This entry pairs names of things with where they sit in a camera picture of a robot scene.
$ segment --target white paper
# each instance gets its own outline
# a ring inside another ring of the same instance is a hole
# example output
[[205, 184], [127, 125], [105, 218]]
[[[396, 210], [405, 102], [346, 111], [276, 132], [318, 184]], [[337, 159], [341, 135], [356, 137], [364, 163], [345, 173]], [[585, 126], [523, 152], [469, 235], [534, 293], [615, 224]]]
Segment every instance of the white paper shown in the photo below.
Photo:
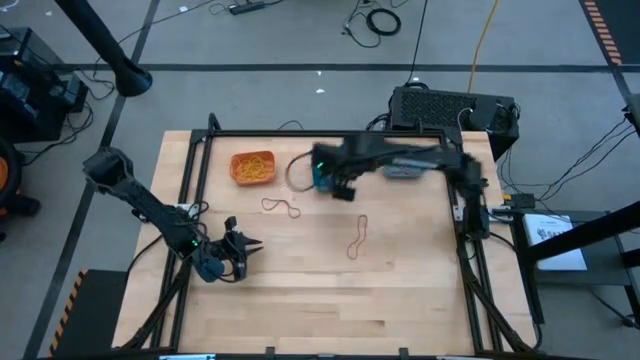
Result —
[[[556, 215], [526, 214], [524, 216], [524, 225], [529, 245], [531, 246], [573, 229], [571, 218]], [[571, 250], [564, 254], [540, 260], [537, 266], [540, 270], [548, 271], [587, 270], [587, 264], [584, 262], [581, 249]]]

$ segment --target gray floor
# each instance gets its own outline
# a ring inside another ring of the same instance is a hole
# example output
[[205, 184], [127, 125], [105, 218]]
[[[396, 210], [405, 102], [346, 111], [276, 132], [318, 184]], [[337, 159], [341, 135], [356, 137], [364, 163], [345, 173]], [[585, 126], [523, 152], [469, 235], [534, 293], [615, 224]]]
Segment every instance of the gray floor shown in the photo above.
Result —
[[[138, 29], [150, 0], [92, 0], [116, 38]], [[161, 0], [155, 19], [194, 6], [195, 0]], [[377, 49], [361, 49], [342, 36], [341, 24], [355, 0], [286, 0], [243, 16], [212, 16], [207, 7], [154, 26], [142, 63], [293, 64], [411, 62], [421, 0], [398, 9], [402, 31]], [[470, 64], [491, 8], [490, 0], [430, 0], [418, 63]], [[0, 13], [5, 26], [31, 26], [64, 61], [92, 63], [96, 53], [52, 0], [22, 0]], [[362, 41], [364, 24], [354, 23]], [[137, 35], [123, 44], [129, 54]], [[606, 64], [577, 0], [505, 0], [497, 10], [479, 57], [481, 64]], [[154, 72], [143, 96], [127, 99], [112, 145], [135, 163], [150, 184], [166, 130], [204, 127], [215, 112], [226, 129], [272, 129], [299, 120], [308, 129], [362, 129], [383, 112], [406, 72]], [[99, 77], [108, 78], [109, 73]], [[414, 75], [434, 89], [464, 91], [469, 74]], [[640, 75], [626, 74], [640, 91]], [[92, 85], [96, 92], [104, 89]], [[509, 95], [523, 109], [520, 140], [513, 148], [512, 175], [520, 182], [549, 182], [562, 174], [622, 117], [624, 101], [605, 73], [479, 73], [474, 92]], [[23, 355], [84, 188], [81, 161], [98, 146], [115, 95], [91, 101], [94, 125], [72, 145], [57, 148], [25, 169], [24, 188], [43, 207], [33, 219], [0, 224], [9, 238], [0, 244], [0, 348], [3, 358]], [[548, 204], [554, 208], [612, 210], [640, 197], [637, 138], [631, 137], [588, 175], [569, 183]], [[85, 268], [124, 270], [134, 251], [139, 223], [121, 202], [96, 195], [50, 322], [45, 354], [68, 289]], [[626, 248], [638, 238], [625, 235]], [[628, 312], [622, 289], [598, 291]], [[547, 324], [542, 349], [551, 354], [602, 359], [640, 355], [638, 332], [619, 322], [582, 288], [543, 287]]]

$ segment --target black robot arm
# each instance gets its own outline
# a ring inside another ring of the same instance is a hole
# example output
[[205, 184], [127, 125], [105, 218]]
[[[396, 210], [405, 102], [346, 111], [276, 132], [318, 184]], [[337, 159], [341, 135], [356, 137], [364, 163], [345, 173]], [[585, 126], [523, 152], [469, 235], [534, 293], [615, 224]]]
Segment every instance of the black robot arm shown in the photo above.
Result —
[[312, 166], [331, 181], [337, 199], [353, 201], [355, 189], [349, 186], [365, 172], [384, 165], [406, 165], [445, 173], [447, 182], [464, 198], [464, 233], [489, 236], [489, 215], [483, 205], [482, 165], [469, 154], [436, 146], [414, 146], [385, 141], [383, 136], [347, 136], [341, 146], [316, 143], [311, 150]]
[[[144, 215], [160, 230], [169, 249], [181, 260], [188, 259], [203, 280], [237, 282], [246, 277], [247, 257], [261, 249], [246, 247], [261, 242], [237, 232], [235, 217], [225, 221], [221, 240], [210, 241], [186, 210], [163, 204], [136, 180], [133, 163], [122, 151], [101, 148], [83, 166], [87, 182], [98, 192], [125, 201]], [[232, 266], [230, 274], [224, 274], [224, 260]]]

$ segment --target orange rubber band pile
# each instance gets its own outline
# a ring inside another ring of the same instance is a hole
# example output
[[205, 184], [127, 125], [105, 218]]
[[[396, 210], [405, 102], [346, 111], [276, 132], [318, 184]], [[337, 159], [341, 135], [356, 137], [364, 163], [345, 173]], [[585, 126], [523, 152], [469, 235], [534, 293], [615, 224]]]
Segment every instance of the orange rubber band pile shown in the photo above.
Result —
[[252, 156], [242, 160], [233, 169], [233, 175], [239, 182], [249, 183], [263, 180], [274, 172], [273, 162], [264, 160], [259, 156]]

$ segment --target rubber band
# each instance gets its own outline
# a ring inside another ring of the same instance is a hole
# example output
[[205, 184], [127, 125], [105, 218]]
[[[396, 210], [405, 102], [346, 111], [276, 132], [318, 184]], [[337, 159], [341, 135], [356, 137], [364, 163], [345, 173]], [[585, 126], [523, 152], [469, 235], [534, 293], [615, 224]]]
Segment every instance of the rubber band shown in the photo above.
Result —
[[299, 188], [296, 185], [294, 185], [291, 182], [291, 166], [298, 160], [302, 159], [303, 157], [306, 156], [311, 156], [311, 151], [308, 151], [306, 153], [300, 154], [296, 157], [294, 157], [291, 162], [289, 163], [289, 165], [287, 165], [287, 169], [284, 172], [284, 180], [287, 182], [287, 186], [289, 186], [289, 189], [291, 189], [291, 191], [295, 191], [295, 192], [305, 192], [305, 191], [309, 191], [311, 189], [313, 189], [313, 183], [305, 188]]
[[[273, 206], [268, 207], [265, 206], [264, 202], [265, 201], [271, 201], [273, 203], [275, 203]], [[265, 209], [266, 211], [271, 211], [273, 209], [275, 209], [276, 207], [278, 207], [278, 205], [280, 205], [280, 203], [283, 203], [285, 205], [287, 205], [287, 214], [289, 214], [289, 217], [292, 219], [297, 219], [300, 217], [300, 215], [302, 215], [302, 211], [300, 211], [299, 208], [297, 207], [293, 207], [291, 206], [291, 204], [289, 204], [289, 202], [287, 200], [284, 199], [269, 199], [269, 198], [263, 198], [262, 201], [260, 201], [260, 203], [262, 204], [262, 208]]]
[[[360, 219], [364, 219], [363, 222], [363, 230], [362, 230], [362, 235], [364, 235], [362, 237], [362, 240], [360, 240]], [[360, 245], [362, 245], [364, 243], [365, 240], [367, 240], [367, 225], [369, 224], [369, 218], [367, 217], [367, 215], [360, 215], [358, 216], [358, 222], [356, 223], [356, 226], [358, 228], [358, 237], [356, 238], [356, 240], [354, 242], [352, 242], [351, 244], [349, 244], [349, 246], [347, 246], [347, 257], [351, 260], [355, 260], [358, 258], [358, 249], [360, 249]], [[351, 247], [355, 245], [355, 255], [351, 256]]]
[[252, 156], [238, 163], [233, 169], [233, 176], [240, 182], [252, 182], [262, 180], [272, 174], [274, 164], [272, 161], [264, 160], [259, 156]]

